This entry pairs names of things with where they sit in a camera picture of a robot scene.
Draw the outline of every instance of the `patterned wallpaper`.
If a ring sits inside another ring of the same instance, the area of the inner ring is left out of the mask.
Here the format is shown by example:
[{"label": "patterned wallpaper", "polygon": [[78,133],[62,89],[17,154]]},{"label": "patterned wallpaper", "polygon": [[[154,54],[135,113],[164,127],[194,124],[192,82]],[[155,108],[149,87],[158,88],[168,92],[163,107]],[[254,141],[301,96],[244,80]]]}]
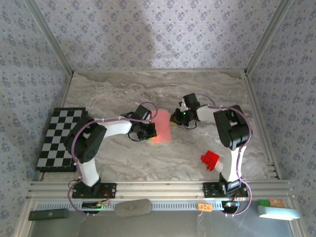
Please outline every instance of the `patterned wallpaper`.
[{"label": "patterned wallpaper", "polygon": [[245,68],[279,0],[37,0],[74,70]]},{"label": "patterned wallpaper", "polygon": [[66,74],[23,1],[0,3],[0,236],[11,236]]},{"label": "patterned wallpaper", "polygon": [[251,79],[284,179],[316,236],[316,2],[296,0]]}]

